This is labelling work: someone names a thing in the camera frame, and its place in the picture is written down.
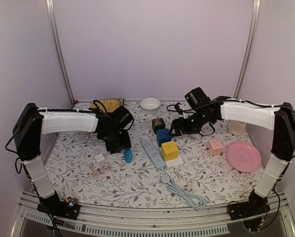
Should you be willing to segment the white power strip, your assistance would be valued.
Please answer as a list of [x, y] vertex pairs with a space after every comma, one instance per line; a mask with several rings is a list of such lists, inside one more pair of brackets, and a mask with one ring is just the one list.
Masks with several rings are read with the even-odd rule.
[[184, 161], [181, 156], [178, 156], [176, 159], [166, 161], [165, 163], [168, 169], [172, 169], [182, 166], [184, 164]]

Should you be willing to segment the light blue adapter plug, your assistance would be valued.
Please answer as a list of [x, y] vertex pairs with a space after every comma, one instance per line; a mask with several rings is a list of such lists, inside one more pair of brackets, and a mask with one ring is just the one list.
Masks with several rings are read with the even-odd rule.
[[123, 151], [123, 156], [125, 158], [126, 163], [131, 163], [132, 162], [133, 154], [132, 154], [132, 151], [130, 149], [125, 149]]

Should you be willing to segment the pink cube socket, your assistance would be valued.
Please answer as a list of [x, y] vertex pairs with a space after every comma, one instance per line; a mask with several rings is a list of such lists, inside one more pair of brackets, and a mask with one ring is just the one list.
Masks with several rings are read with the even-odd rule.
[[207, 145], [209, 156], [222, 156], [224, 147], [220, 139], [209, 140]]

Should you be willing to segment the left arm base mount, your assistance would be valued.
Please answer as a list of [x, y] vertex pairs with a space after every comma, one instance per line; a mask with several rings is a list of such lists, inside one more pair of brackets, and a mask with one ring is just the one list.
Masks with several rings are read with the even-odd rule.
[[41, 198], [37, 210], [51, 216], [77, 220], [80, 208], [81, 206], [72, 199], [68, 201], [60, 200], [58, 196], [53, 195], [48, 198]]

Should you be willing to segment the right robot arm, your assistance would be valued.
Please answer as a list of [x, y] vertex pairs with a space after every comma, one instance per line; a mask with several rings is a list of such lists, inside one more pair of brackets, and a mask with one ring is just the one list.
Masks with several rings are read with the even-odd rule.
[[295, 110], [290, 103], [281, 105], [257, 104], [219, 96], [197, 102], [187, 97], [192, 115], [179, 117], [171, 123], [172, 137], [200, 134], [202, 126], [218, 120], [240, 121], [272, 131], [270, 157], [257, 185], [244, 203], [248, 215], [256, 215], [267, 204], [267, 196], [283, 178], [295, 158]]

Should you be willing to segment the white charger plug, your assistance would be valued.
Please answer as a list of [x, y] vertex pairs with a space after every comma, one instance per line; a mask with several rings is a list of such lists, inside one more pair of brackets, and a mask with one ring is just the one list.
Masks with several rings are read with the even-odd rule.
[[94, 156], [94, 160], [96, 161], [96, 163], [100, 164], [104, 162], [106, 159], [102, 154], [97, 154], [96, 156]]

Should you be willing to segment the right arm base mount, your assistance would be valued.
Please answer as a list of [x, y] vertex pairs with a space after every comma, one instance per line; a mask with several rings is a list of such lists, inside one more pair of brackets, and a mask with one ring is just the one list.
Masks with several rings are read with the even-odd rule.
[[267, 198], [251, 198], [248, 201], [231, 201], [226, 207], [231, 220], [245, 219], [243, 226], [250, 232], [258, 232], [264, 226], [270, 211]]

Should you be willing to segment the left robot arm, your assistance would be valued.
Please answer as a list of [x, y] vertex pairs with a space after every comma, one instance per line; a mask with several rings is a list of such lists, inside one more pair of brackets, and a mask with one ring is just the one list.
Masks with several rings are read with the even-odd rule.
[[75, 131], [96, 133], [97, 138], [104, 141], [106, 150], [113, 154], [131, 147], [128, 130], [133, 123], [132, 114], [124, 106], [107, 112], [38, 108], [28, 103], [13, 128], [10, 141], [15, 143], [13, 153], [20, 159], [38, 195], [38, 211], [75, 220], [80, 210], [80, 205], [71, 198], [61, 200], [53, 188], [40, 156], [42, 135]]

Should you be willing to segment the grey-blue power strip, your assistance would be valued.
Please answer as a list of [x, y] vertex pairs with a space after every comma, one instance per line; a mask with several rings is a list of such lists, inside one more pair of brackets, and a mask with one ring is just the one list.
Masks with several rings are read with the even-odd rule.
[[141, 144], [145, 153], [147, 154], [147, 156], [149, 157], [149, 159], [154, 164], [157, 170], [160, 170], [166, 166], [166, 163], [163, 160], [162, 156], [150, 140], [142, 140]]

